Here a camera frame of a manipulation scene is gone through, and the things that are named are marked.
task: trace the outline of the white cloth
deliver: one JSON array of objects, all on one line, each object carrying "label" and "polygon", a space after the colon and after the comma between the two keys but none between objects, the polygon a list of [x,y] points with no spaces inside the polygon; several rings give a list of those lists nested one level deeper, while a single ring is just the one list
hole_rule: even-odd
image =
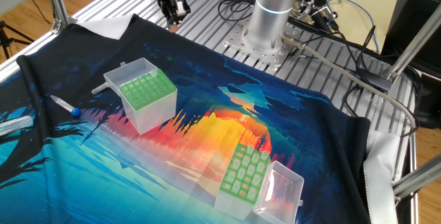
[{"label": "white cloth", "polygon": [[371,130],[364,162],[367,205],[372,224],[398,224],[392,177],[400,137]]},{"label": "white cloth", "polygon": [[132,16],[133,14],[109,19],[84,21],[75,24],[94,32],[95,34],[101,35],[102,37],[118,40],[129,26]]}]

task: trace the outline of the green tip holes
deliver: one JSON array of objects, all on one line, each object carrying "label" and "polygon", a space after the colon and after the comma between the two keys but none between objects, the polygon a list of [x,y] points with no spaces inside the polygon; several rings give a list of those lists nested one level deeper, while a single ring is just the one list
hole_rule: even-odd
[{"label": "green tip holes", "polygon": [[157,69],[155,77],[152,76],[152,73],[145,74],[123,84],[119,87],[119,90],[135,111],[138,111],[175,92],[176,86],[165,76],[161,69]]},{"label": "green tip holes", "polygon": [[268,152],[238,144],[220,183],[220,191],[256,204],[270,160]]}]

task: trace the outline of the mounting plate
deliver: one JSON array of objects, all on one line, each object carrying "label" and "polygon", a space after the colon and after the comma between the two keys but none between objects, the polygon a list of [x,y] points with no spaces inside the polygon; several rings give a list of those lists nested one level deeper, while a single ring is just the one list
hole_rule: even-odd
[{"label": "mounting plate", "polygon": [[[279,68],[287,55],[292,51],[293,46],[283,44],[280,50],[260,51],[247,45],[242,38],[242,31],[245,28],[244,22],[239,22],[225,37],[225,45],[249,55],[251,58],[262,61],[273,68]],[[293,28],[285,27],[285,34],[293,35],[296,33]]]}]

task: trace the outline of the pipette tip box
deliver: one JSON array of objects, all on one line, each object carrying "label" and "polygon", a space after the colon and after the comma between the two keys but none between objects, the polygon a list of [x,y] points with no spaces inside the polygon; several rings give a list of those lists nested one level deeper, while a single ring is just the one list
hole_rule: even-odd
[{"label": "pipette tip box", "polygon": [[176,115],[176,86],[147,59],[122,63],[104,79],[121,97],[125,115],[139,134]]},{"label": "pipette tip box", "polygon": [[245,220],[253,210],[273,224],[292,224],[304,180],[267,152],[238,144],[220,183],[214,207]]}]

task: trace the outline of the black stand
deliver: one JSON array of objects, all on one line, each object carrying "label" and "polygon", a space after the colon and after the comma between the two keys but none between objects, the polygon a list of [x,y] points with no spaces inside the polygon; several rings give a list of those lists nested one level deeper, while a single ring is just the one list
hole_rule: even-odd
[{"label": "black stand", "polygon": [[[4,28],[7,28],[7,29],[13,31],[14,33],[20,35],[21,37],[23,37],[23,38],[25,38],[27,40],[29,40],[30,42],[22,41],[22,40],[14,39],[14,38],[8,38],[8,36],[5,33],[5,30],[3,30]],[[10,45],[11,45],[12,42],[17,42],[17,43],[24,44],[24,45],[30,45],[31,42],[34,42],[34,40],[29,38],[29,37],[27,37],[22,32],[19,32],[15,28],[9,26],[8,24],[5,23],[5,21],[0,21],[0,44],[3,47],[3,51],[5,52],[6,59],[10,58],[10,55],[8,53],[8,49],[7,48],[10,48]]]}]

